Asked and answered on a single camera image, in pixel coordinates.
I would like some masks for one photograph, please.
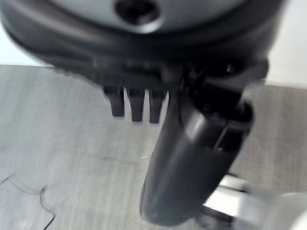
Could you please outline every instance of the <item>gray carpet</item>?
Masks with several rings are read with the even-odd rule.
[[[256,125],[232,172],[269,189],[307,191],[307,90],[263,86],[248,97]],[[113,119],[98,86],[51,68],[0,66],[0,108],[0,180],[14,173],[23,187],[47,185],[57,213],[48,230],[163,229],[139,216],[160,126],[133,124],[129,105],[125,119]],[[37,196],[0,186],[0,229],[40,230],[50,219]]]

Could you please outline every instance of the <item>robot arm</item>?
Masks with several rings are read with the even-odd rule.
[[[156,123],[169,92],[141,215],[173,226],[201,211],[240,151],[253,123],[242,93],[266,77],[285,2],[0,0],[0,10],[28,52],[101,85],[114,116],[124,115],[126,88],[142,121],[148,90]]]

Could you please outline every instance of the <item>screw hole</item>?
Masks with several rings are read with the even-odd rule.
[[[115,9],[121,19],[133,25],[151,23],[160,15],[157,5],[150,0],[121,0]]]

